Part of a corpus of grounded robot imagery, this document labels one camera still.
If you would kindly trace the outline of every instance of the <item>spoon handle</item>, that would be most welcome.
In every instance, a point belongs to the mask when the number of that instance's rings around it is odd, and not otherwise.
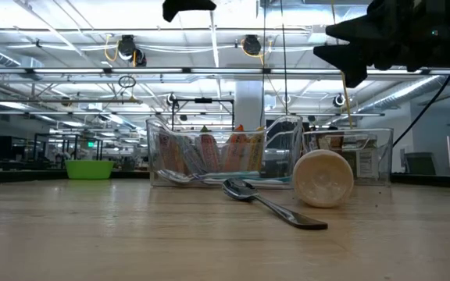
[[[315,219],[311,219],[297,212],[293,212],[284,207],[281,207],[273,202],[266,200],[259,195],[253,196],[256,200],[262,202],[266,207],[272,210],[279,218],[288,224],[299,229],[321,230],[327,229],[327,223]]]

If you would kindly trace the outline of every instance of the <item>wooden tabletop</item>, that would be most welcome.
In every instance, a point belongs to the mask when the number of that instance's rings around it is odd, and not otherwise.
[[[293,228],[218,189],[2,184],[0,280],[450,280],[448,188],[359,187],[339,209],[262,194],[329,229]]]

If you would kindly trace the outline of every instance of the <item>ceiling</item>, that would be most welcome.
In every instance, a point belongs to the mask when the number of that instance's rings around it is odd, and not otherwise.
[[[333,38],[327,37],[324,33],[324,27],[333,23],[329,0],[313,1],[322,5],[284,0],[286,3],[284,16],[278,6],[272,6],[266,12],[263,9],[257,10],[257,2],[254,0],[214,2],[217,9],[213,13],[181,12],[172,23],[167,23],[162,18],[162,0],[28,1],[34,15],[13,0],[0,0],[0,52],[17,61],[23,61],[25,57],[34,58],[47,68],[130,67],[130,63],[119,57],[115,61],[108,60],[105,57],[105,46],[112,58],[120,36],[133,34],[137,46],[147,57],[147,67],[262,68],[262,61],[257,57],[247,56],[240,46],[246,34],[255,34],[262,44],[265,41],[265,44],[269,45],[263,58],[266,67],[333,69],[312,52],[313,46],[335,43]],[[336,1],[337,4],[344,3],[335,6],[336,21],[363,15],[369,2]],[[56,29],[59,34],[51,32],[50,27]],[[133,95],[143,105],[102,101],[113,99],[113,92],[122,92],[115,82],[118,77],[98,74],[47,75],[44,79],[36,81],[23,80],[17,75],[0,75],[0,86],[6,87],[6,90],[15,90],[13,98],[31,97],[32,84],[35,84],[34,94],[39,94],[39,98],[69,96],[72,99],[98,99],[101,102],[100,106],[106,111],[162,112],[166,110],[166,99],[170,93],[179,98],[218,98],[220,95],[222,98],[232,98],[235,81],[262,79],[261,76],[247,78],[241,75],[165,75],[165,83],[160,83],[161,76],[158,74],[137,75],[135,76],[137,86],[126,91],[123,98]],[[343,83],[339,76],[287,76],[287,88],[284,86],[284,75],[270,77],[267,75],[267,78],[265,94],[274,96],[279,93],[282,96],[287,92],[291,96],[288,104],[290,112],[341,111],[332,103],[333,98],[343,92]],[[357,88],[348,89],[351,106],[355,107],[369,101],[379,93],[399,84],[401,79],[415,80],[420,77],[392,78],[393,76],[371,77]],[[11,98],[8,96],[9,91],[0,91],[0,94]],[[81,110],[77,104],[67,108],[57,103],[39,106],[58,111]],[[230,116],[227,116],[218,104],[189,104],[185,110],[223,111],[223,116],[189,116],[187,123],[230,122]],[[271,111],[284,112],[279,100]],[[94,117],[87,116],[85,120],[92,121]],[[143,128],[147,116],[123,118]],[[317,122],[322,124],[324,119],[318,119]]]

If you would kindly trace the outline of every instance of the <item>metal spoon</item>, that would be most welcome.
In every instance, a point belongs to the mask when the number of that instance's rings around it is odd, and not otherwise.
[[[263,197],[260,197],[258,190],[256,190],[251,184],[246,183],[244,180],[228,179],[223,182],[222,188],[226,195],[235,200],[251,202],[256,199],[262,202],[266,207],[275,212],[275,214],[282,220],[299,229],[327,229],[327,223],[325,222],[305,217],[304,215],[290,211],[266,200]]]

